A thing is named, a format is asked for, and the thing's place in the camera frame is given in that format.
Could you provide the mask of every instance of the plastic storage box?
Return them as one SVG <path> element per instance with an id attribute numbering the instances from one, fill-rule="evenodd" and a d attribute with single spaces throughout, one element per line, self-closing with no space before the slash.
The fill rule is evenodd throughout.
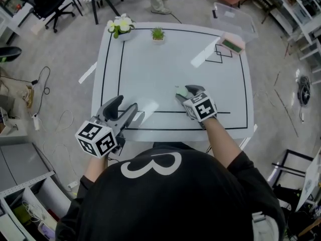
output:
<path id="1" fill-rule="evenodd" d="M 214 3 L 211 22 L 214 29 L 239 35 L 245 43 L 258 37 L 252 17 L 248 14 Z"/>

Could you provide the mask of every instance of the white flower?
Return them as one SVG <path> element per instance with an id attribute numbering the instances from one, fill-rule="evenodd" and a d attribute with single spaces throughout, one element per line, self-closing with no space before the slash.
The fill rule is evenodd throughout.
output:
<path id="1" fill-rule="evenodd" d="M 122 14 L 121 16 L 116 16 L 115 19 L 126 18 L 126 14 Z"/>
<path id="2" fill-rule="evenodd" d="M 116 20 L 115 20 L 115 22 L 113 22 L 112 20 L 109 20 L 107 22 L 107 28 L 108 28 L 109 32 L 113 32 L 114 31 L 115 26 L 117 26 L 117 24 L 115 24 L 115 23 L 116 23 Z"/>
<path id="3" fill-rule="evenodd" d="M 132 25 L 132 21 L 130 18 L 128 18 L 128 17 L 123 18 L 122 16 L 120 17 L 120 19 L 116 19 L 114 24 L 115 24 L 115 26 L 120 26 L 121 31 L 129 31 L 129 29 L 130 29 L 129 25 Z"/>

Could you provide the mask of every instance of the gray floor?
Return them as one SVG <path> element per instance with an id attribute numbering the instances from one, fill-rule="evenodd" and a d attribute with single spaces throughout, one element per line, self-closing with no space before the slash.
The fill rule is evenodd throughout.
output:
<path id="1" fill-rule="evenodd" d="M 117 10 L 129 14 L 137 22 L 178 22 L 172 15 L 151 14 L 149 0 L 125 0 L 123 3 L 116 1 L 118 0 L 113 0 Z M 210 15 L 214 1 L 216 0 L 169 0 L 167 5 L 182 23 L 211 27 Z M 245 152 L 268 179 L 273 171 L 271 163 L 279 162 L 285 149 L 315 156 L 320 146 L 321 92 L 318 86 L 312 87 L 309 106 L 302 109 L 305 119 L 302 124 L 298 116 L 300 106 L 296 98 L 296 80 L 300 75 L 313 78 L 310 67 L 306 61 L 299 61 L 297 53 L 284 57 L 286 43 L 280 37 L 283 33 L 272 18 L 268 17 L 262 25 L 260 21 L 263 12 L 252 3 L 243 5 L 241 10 L 253 17 L 259 33 L 259 38 L 246 47 L 254 95 L 254 121 L 258 129 Z M 104 6 L 98 10 L 99 25 L 95 25 L 90 7 L 84 5 L 83 17 L 75 9 L 74 12 L 75 18 L 67 17 L 59 21 L 56 34 L 52 30 L 42 29 L 31 42 L 15 39 L 13 45 L 21 47 L 23 53 L 16 61 L 3 66 L 9 75 L 27 80 L 38 78 L 44 66 L 51 68 L 47 83 L 51 92 L 44 96 L 39 114 L 47 132 L 43 129 L 35 131 L 30 118 L 28 132 L 30 140 L 38 147 L 41 148 L 46 141 L 45 153 L 64 185 L 76 180 L 76 177 L 66 148 L 56 145 L 64 144 L 68 148 L 72 165 L 78 177 L 82 176 L 90 156 L 80 150 L 74 134 L 84 120 L 90 119 L 94 74 L 82 84 L 78 80 L 96 62 L 104 28 L 107 21 L 114 17 L 111 9 Z M 39 107 L 44 81 L 42 76 L 42 84 L 36 87 L 31 113 L 35 113 Z M 64 110 L 72 111 L 74 122 L 68 129 L 55 134 L 59 117 Z M 57 131 L 66 127 L 70 119 L 71 116 L 66 113 Z M 127 142 L 121 157 L 133 157 L 151 145 Z M 208 142 L 191 145 L 205 151 Z M 292 160 L 291 164 L 296 164 L 298 169 L 306 167 L 296 160 Z M 301 185 L 291 176 L 285 180 L 294 186 Z"/>

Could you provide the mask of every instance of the flower pot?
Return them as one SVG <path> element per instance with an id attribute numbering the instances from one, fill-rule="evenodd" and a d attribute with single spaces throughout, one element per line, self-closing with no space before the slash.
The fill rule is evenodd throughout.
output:
<path id="1" fill-rule="evenodd" d="M 153 43 L 154 43 L 155 45 L 161 45 L 161 44 L 163 44 L 163 43 L 165 42 L 165 37 L 163 37 L 162 40 L 155 40 L 155 39 L 153 39 L 152 41 L 153 41 Z"/>
<path id="2" fill-rule="evenodd" d="M 127 41 L 133 38 L 133 30 L 129 33 L 119 33 L 118 40 L 119 41 Z"/>

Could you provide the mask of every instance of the shoe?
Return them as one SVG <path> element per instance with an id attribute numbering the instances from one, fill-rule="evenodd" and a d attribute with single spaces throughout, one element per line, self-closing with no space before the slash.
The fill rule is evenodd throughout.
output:
<path id="1" fill-rule="evenodd" d="M 171 10 L 170 10 L 170 9 L 167 9 L 167 8 L 163 8 L 163 9 L 160 10 L 160 11 L 156 11 L 156 10 L 154 10 L 154 9 L 151 9 L 151 12 L 152 12 L 153 14 L 171 14 L 171 13 L 172 13 Z"/>

